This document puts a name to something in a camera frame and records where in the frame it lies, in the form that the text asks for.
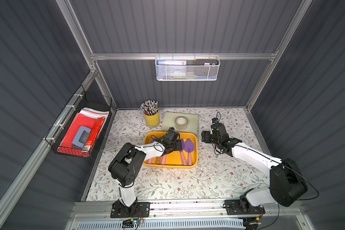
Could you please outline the purple pointed shovel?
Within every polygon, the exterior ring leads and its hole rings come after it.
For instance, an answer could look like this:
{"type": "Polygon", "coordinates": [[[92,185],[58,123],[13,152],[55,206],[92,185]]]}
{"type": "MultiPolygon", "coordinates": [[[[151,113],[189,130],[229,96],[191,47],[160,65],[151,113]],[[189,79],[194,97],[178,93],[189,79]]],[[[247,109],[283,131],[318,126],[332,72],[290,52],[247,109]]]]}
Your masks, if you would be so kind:
{"type": "MultiPolygon", "coordinates": [[[[150,143],[154,143],[157,139],[152,139],[150,143]]],[[[147,164],[152,164],[153,158],[148,159],[147,164]]]]}
{"type": "Polygon", "coordinates": [[[192,152],[195,150],[194,143],[191,139],[185,141],[185,151],[188,153],[188,165],[193,165],[192,152]]]}

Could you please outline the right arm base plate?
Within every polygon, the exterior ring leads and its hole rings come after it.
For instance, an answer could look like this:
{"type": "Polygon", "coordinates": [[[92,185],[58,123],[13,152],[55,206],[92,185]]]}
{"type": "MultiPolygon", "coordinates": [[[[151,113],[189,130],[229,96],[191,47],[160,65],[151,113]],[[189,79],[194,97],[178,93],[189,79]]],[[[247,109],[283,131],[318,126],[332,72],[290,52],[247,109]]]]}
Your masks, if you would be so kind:
{"type": "Polygon", "coordinates": [[[228,215],[260,215],[265,214],[263,206],[252,206],[247,201],[240,199],[225,200],[223,208],[228,215]]]}

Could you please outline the purple square shovel pink handle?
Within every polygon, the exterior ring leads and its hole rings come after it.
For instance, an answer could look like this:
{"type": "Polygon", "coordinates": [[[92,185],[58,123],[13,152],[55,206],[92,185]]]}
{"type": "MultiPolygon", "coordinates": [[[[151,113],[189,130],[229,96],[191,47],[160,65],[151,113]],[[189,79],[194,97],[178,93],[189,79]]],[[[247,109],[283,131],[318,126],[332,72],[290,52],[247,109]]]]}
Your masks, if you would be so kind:
{"type": "Polygon", "coordinates": [[[166,155],[164,155],[164,156],[162,157],[161,165],[165,165],[165,163],[166,163],[166,155]]]}

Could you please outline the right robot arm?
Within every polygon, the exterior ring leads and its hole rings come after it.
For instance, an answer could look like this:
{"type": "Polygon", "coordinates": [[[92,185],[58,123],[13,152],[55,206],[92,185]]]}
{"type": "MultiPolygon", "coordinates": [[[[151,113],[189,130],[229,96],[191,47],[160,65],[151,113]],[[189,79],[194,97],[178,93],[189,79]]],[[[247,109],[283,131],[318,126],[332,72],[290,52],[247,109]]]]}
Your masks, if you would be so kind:
{"type": "Polygon", "coordinates": [[[240,196],[239,205],[245,212],[271,203],[289,207],[308,191],[307,181],[295,161],[269,156],[240,139],[230,138],[222,123],[213,123],[210,131],[202,131],[201,140],[212,144],[216,153],[242,160],[269,177],[267,187],[250,189],[240,196]]]}

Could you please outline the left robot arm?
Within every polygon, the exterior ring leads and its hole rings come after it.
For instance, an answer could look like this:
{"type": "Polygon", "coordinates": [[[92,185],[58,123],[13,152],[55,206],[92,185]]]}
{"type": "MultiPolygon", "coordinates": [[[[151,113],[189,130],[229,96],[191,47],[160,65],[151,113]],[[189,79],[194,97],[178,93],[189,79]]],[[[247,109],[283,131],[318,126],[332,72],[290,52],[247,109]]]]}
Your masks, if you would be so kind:
{"type": "Polygon", "coordinates": [[[134,184],[145,161],[180,150],[180,134],[166,134],[146,145],[126,143],[108,167],[112,178],[118,182],[121,205],[131,208],[137,203],[134,184]]]}

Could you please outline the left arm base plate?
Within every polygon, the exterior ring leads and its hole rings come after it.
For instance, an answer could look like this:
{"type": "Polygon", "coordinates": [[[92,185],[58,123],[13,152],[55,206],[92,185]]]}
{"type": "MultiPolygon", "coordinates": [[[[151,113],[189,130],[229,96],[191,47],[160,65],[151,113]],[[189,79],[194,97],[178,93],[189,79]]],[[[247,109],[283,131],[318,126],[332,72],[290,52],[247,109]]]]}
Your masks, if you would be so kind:
{"type": "Polygon", "coordinates": [[[110,218],[146,218],[150,214],[150,202],[134,202],[131,207],[122,204],[121,201],[116,201],[112,205],[110,218]]]}

